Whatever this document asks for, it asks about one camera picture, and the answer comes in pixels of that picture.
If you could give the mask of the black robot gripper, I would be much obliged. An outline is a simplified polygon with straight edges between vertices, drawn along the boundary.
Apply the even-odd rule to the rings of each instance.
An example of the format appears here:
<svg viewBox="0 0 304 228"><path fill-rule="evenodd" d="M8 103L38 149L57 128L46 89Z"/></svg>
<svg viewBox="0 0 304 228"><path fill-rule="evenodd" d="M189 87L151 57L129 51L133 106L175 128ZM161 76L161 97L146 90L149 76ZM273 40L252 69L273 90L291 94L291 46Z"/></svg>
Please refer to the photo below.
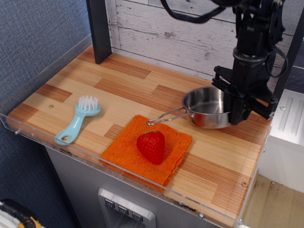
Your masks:
<svg viewBox="0 0 304 228"><path fill-rule="evenodd" d="M231 112L231 125L246 120L252 111L267 120L273 118L278 99L267 83L275 57L275 54L271 54L255 63L236 57L232 69L214 67L216 75L212 84L224 92L224 105Z"/></svg>

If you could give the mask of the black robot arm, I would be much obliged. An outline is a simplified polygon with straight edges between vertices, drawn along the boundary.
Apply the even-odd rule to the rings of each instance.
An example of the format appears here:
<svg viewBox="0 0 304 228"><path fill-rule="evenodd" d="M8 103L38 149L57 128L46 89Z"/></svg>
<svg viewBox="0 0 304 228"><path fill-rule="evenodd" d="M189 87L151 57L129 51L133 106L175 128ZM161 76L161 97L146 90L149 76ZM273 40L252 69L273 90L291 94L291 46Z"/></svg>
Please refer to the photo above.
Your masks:
<svg viewBox="0 0 304 228"><path fill-rule="evenodd" d="M237 125L252 111L267 120L273 118L278 98L267 83L273 77L276 55L284 60L281 74L288 67L287 56L276 46L282 41L282 0L234 1L237 46L232 69L217 66L212 84L224 93L224 110L229 123Z"/></svg>

